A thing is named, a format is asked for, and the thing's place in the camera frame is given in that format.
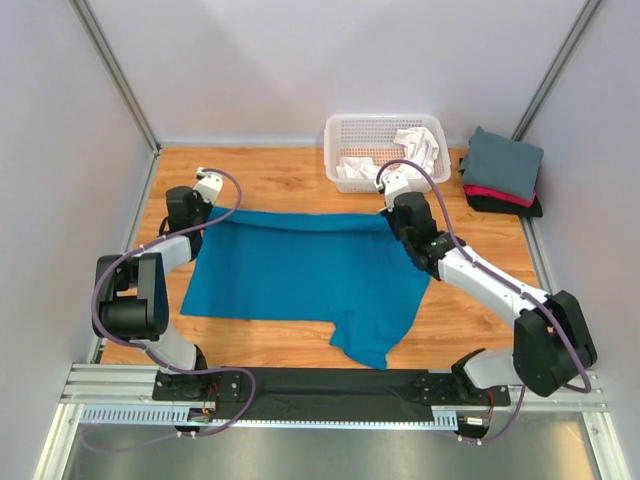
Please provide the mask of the blue t shirt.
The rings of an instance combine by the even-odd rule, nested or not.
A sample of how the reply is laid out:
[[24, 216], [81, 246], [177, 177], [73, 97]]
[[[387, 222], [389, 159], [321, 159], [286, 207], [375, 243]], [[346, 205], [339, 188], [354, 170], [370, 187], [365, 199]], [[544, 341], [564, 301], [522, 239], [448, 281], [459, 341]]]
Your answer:
[[383, 370], [410, 331], [431, 277], [373, 214], [211, 214], [181, 312], [326, 321], [330, 343]]

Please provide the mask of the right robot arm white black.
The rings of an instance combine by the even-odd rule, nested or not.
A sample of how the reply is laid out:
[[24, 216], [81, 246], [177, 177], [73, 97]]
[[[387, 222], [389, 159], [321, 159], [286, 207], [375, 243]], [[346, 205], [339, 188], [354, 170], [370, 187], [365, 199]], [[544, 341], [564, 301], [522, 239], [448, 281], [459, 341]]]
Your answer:
[[470, 404], [498, 385], [521, 385], [541, 397], [561, 388], [588, 393], [595, 345], [578, 300], [516, 281], [452, 231], [438, 229], [423, 194], [388, 194], [381, 211], [414, 266], [483, 304], [513, 331], [511, 347], [479, 349], [456, 363], [452, 395]]

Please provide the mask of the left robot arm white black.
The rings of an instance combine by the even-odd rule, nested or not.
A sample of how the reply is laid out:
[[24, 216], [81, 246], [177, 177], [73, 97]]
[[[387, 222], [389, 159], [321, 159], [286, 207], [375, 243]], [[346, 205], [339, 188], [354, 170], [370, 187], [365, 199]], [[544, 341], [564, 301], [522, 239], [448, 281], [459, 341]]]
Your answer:
[[158, 365], [152, 398], [211, 402], [214, 379], [204, 370], [202, 350], [184, 339], [170, 323], [165, 276], [193, 261], [202, 233], [167, 239], [127, 258], [97, 282], [97, 310], [103, 329], [116, 339], [139, 346]]

